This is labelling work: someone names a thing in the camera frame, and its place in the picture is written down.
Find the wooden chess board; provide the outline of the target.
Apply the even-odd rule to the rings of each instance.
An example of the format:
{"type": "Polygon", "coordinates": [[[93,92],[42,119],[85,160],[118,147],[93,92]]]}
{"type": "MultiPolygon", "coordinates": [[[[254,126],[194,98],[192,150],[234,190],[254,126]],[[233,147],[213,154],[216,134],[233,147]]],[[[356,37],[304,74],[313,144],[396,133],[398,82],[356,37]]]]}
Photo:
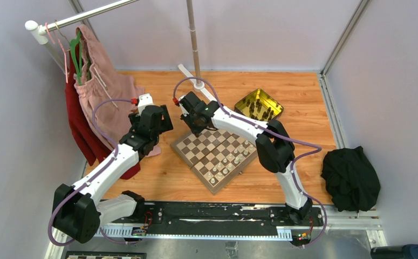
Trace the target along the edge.
{"type": "Polygon", "coordinates": [[[255,146],[224,129],[188,132],[170,144],[212,194],[218,193],[257,158],[255,146]]]}

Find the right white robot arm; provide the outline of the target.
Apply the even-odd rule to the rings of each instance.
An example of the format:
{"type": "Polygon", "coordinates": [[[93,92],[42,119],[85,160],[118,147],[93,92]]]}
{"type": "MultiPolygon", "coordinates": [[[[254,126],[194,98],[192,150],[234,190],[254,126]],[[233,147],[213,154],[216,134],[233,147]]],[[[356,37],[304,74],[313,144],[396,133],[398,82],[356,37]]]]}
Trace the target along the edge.
{"type": "Polygon", "coordinates": [[[212,128],[226,130],[251,142],[260,164],[279,181],[290,222],[299,226],[309,219],[312,199],[298,180],[293,164],[295,146],[281,122],[248,118],[216,100],[205,103],[194,92],[173,98],[173,102],[182,110],[181,120],[194,135],[212,128]]]}

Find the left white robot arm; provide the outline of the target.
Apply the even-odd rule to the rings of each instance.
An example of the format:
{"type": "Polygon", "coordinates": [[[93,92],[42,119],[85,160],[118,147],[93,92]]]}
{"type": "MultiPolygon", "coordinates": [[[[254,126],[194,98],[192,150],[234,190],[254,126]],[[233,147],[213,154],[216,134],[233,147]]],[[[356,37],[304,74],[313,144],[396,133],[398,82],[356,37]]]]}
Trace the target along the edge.
{"type": "Polygon", "coordinates": [[[126,191],[115,199],[102,200],[102,197],[125,172],[154,149],[160,134],[171,131],[173,125],[165,105],[147,105],[130,118],[132,129],[97,168],[73,185],[62,184],[55,190],[47,227],[53,244],[62,246],[53,237],[53,229],[60,230],[73,241],[86,243],[101,226],[119,218],[126,217],[133,223],[144,219],[142,196],[126,191]]]}

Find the pink hanging garment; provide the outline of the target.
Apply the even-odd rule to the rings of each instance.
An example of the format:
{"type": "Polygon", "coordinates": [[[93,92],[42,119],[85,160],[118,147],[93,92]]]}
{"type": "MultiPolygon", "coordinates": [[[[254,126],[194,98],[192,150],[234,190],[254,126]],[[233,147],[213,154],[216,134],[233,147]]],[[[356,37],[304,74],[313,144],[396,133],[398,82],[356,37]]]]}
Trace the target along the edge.
{"type": "Polygon", "coordinates": [[[136,109],[130,103],[114,99],[131,100],[145,94],[145,89],[135,85],[132,76],[116,71],[104,46],[86,25],[76,29],[82,31],[87,43],[92,78],[86,80],[84,73],[83,84],[79,85],[76,81],[74,88],[90,128],[110,154],[115,144],[129,131],[131,123],[128,115],[136,109]]]}

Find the red hanging garment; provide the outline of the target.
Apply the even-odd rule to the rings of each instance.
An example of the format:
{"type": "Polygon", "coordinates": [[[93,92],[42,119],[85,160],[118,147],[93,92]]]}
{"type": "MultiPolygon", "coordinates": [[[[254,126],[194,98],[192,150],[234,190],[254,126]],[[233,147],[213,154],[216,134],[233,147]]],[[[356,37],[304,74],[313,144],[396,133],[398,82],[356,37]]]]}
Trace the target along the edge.
{"type": "MultiPolygon", "coordinates": [[[[65,86],[68,123],[76,144],[87,159],[89,165],[93,165],[96,161],[102,162],[109,154],[107,153],[107,148],[93,133],[85,118],[79,102],[79,96],[74,88],[76,83],[75,67],[72,61],[69,64],[68,82],[65,86]]],[[[126,100],[114,99],[114,101],[122,102],[126,100]]]]}

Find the yellow metal tin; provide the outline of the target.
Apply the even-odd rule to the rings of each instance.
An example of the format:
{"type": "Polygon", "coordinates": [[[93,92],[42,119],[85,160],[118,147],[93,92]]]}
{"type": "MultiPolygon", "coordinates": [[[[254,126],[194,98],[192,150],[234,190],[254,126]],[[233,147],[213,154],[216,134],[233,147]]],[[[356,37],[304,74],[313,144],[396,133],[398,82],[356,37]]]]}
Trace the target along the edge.
{"type": "Polygon", "coordinates": [[[251,119],[271,121],[282,115],[284,107],[264,90],[258,88],[235,104],[235,112],[251,119]]]}

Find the green clothes hanger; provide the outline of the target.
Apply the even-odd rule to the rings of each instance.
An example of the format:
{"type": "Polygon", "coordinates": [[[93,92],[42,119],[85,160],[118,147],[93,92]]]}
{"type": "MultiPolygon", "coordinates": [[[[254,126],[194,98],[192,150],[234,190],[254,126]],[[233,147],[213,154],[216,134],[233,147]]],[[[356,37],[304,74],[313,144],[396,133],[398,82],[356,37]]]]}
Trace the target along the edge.
{"type": "Polygon", "coordinates": [[[88,53],[88,47],[83,33],[80,29],[76,29],[76,37],[69,43],[70,55],[73,65],[76,71],[76,80],[79,85],[83,84],[83,74],[85,79],[90,80],[91,72],[89,68],[91,66],[91,59],[88,53]]]}

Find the white clothes rack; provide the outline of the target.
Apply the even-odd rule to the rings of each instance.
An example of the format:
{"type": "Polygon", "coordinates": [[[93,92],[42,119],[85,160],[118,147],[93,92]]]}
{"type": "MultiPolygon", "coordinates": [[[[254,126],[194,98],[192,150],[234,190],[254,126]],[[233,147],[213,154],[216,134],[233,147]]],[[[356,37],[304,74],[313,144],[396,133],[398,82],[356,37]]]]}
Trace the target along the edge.
{"type": "MultiPolygon", "coordinates": [[[[47,48],[47,51],[53,58],[53,60],[57,63],[60,69],[64,72],[64,75],[67,76],[66,69],[68,65],[64,63],[66,60],[65,58],[60,58],[58,56],[58,52],[53,48],[53,46],[49,43],[50,32],[54,30],[59,30],[60,28],[75,24],[77,22],[81,22],[83,24],[89,24],[88,19],[102,13],[106,13],[120,7],[132,4],[133,1],[116,1],[113,3],[109,3],[100,7],[97,7],[92,10],[82,11],[81,4],[79,1],[70,1],[71,5],[74,7],[75,11],[77,12],[75,15],[62,19],[60,21],[53,22],[47,25],[39,25],[35,21],[26,21],[24,26],[26,30],[33,36],[33,38],[42,46],[47,48]]],[[[217,100],[216,91],[210,86],[210,90],[207,90],[206,87],[209,86],[209,83],[203,82],[201,79],[201,69],[200,69],[200,60],[198,55],[198,45],[197,45],[197,35],[196,35],[196,27],[195,27],[195,17],[194,17],[194,8],[192,1],[186,1],[187,13],[188,13],[188,20],[189,20],[189,31],[190,31],[190,38],[191,38],[191,47],[193,52],[193,61],[194,61],[194,68],[195,68],[195,75],[189,72],[182,64],[179,64],[178,70],[185,75],[185,77],[191,81],[193,88],[195,91],[204,95],[208,100],[217,100]]]]}

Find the black crumpled cloth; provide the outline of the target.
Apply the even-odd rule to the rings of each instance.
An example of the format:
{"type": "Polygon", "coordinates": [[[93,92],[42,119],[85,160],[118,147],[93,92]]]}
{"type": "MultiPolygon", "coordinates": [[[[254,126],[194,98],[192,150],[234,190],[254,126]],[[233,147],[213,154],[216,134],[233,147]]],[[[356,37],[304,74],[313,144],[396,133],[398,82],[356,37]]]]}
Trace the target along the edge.
{"type": "Polygon", "coordinates": [[[327,152],[321,177],[340,212],[366,212],[378,201],[380,181],[362,146],[327,152]]]}

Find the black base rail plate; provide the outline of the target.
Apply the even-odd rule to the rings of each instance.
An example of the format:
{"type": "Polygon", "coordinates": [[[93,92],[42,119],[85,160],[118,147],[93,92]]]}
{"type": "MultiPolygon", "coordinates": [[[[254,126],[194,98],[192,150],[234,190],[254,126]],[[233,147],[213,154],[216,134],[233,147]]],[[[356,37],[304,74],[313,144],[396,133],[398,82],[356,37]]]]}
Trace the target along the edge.
{"type": "Polygon", "coordinates": [[[124,216],[115,223],[131,227],[126,236],[143,231],[147,237],[281,238],[296,227],[304,232],[324,226],[318,207],[295,212],[285,205],[254,203],[146,202],[142,214],[124,216]]]}

